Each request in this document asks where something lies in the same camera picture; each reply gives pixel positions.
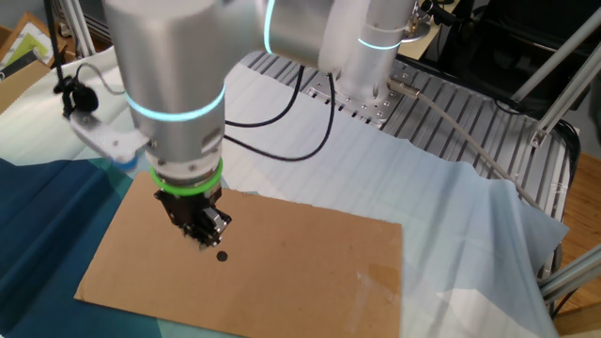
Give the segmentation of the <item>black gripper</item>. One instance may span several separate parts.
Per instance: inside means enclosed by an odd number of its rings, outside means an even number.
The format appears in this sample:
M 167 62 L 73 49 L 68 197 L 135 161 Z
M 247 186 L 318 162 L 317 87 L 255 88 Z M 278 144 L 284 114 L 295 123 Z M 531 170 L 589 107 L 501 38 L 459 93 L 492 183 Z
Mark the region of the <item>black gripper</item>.
M 219 245 L 224 230 L 231 223 L 228 214 L 215 208 L 221 196 L 221 188 L 190 196 L 179 196 L 165 190 L 154 193 L 154 197 L 162 203 L 172 224 L 195 249 Z

